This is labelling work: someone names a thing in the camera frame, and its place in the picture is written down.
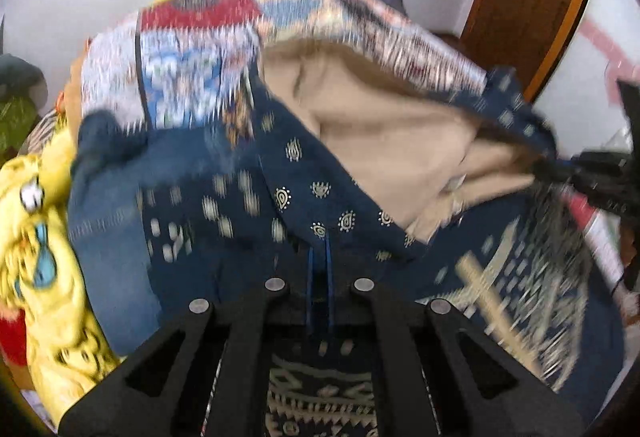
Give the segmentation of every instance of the pile of clothes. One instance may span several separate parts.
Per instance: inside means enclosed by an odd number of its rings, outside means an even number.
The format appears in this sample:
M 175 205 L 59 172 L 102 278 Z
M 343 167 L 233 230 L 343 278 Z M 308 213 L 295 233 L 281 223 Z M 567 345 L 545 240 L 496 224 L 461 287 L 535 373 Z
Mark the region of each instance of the pile of clothes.
M 0 174 L 0 300 L 26 311 L 38 391 L 77 385 L 45 394 L 53 419 L 192 300 L 238 299 L 300 247 L 322 273 L 330 241 L 404 299 L 448 299 L 593 420 L 620 312 L 530 173 L 556 147 L 520 90 L 378 0 L 166 0 L 96 36 L 63 132 Z M 270 436 L 336 414 L 374 435 L 368 361 L 339 370 L 357 344 L 323 343 L 274 354 Z

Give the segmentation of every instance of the cartoon eye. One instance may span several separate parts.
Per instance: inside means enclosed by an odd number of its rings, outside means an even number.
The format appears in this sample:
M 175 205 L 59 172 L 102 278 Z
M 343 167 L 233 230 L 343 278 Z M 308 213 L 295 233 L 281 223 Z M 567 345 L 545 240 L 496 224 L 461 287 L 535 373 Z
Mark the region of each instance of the cartoon eye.
M 28 214 L 34 214 L 42 208 L 44 202 L 44 189 L 34 177 L 20 188 L 20 201 Z

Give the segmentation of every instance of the patterned navy fabric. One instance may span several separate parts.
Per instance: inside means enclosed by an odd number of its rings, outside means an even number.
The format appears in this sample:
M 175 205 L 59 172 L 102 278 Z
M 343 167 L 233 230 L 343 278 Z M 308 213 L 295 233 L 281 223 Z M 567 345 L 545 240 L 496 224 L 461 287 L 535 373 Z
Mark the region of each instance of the patterned navy fabric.
M 512 85 L 508 72 L 495 72 L 481 110 L 469 94 L 452 94 L 448 101 L 480 111 L 504 133 L 553 154 L 552 135 L 514 97 L 519 94 Z M 279 266 L 295 264 L 292 241 L 312 247 L 316 271 L 322 271 L 329 236 L 333 251 L 357 255 L 361 272 L 407 300 L 448 298 L 574 401 L 585 420 L 594 418 L 622 365 L 620 316 L 597 270 L 580 267 L 569 254 L 580 248 L 555 255 L 555 261 L 543 253 L 548 244 L 531 213 L 540 207 L 538 197 L 524 191 L 479 205 L 442 227 L 428 245 L 421 243 L 270 96 L 255 68 L 247 91 L 254 100 L 255 146 L 242 167 L 140 193 L 148 274 L 161 319 L 183 311 L 195 296 L 236 298 Z M 570 220 L 562 222 L 575 231 Z M 461 265 L 465 255 L 475 263 Z M 510 331 L 501 328 L 505 324 Z M 585 388 L 588 377 L 597 380 Z

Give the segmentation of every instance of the round metal bolt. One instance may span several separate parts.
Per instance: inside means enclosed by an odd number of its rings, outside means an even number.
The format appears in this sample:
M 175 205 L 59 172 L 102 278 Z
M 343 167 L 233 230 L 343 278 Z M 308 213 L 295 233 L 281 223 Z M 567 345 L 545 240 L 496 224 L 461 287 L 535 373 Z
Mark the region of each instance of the round metal bolt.
M 446 314 L 451 310 L 451 304 L 442 298 L 436 298 L 431 302 L 431 310 L 436 314 Z
M 353 287 L 362 292 L 370 291 L 375 286 L 376 284 L 373 283 L 373 280 L 370 278 L 359 278 L 353 284 Z
M 204 298 L 196 298 L 189 304 L 189 310 L 194 314 L 202 314 L 209 309 L 209 302 Z
M 269 289 L 270 291 L 281 291 L 282 289 L 284 289 L 285 283 L 284 280 L 281 278 L 278 278 L 277 276 L 274 278 L 270 278 L 268 279 L 265 283 L 264 286 Z

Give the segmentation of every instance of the blue denim fabric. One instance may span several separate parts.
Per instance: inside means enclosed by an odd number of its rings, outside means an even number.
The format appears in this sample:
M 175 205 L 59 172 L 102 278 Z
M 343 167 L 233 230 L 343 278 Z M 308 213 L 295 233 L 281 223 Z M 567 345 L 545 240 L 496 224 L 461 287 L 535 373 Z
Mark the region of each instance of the blue denim fabric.
M 164 322 L 149 284 L 150 257 L 136 195 L 140 187 L 231 173 L 255 160 L 252 145 L 229 147 L 220 125 L 126 134 L 97 112 L 80 128 L 68 204 L 69 240 L 95 315 L 111 348 L 124 356 Z M 176 273 L 176 301 L 213 297 L 213 281 Z M 187 294 L 189 298 L 180 298 Z M 123 312 L 130 313 L 123 323 Z

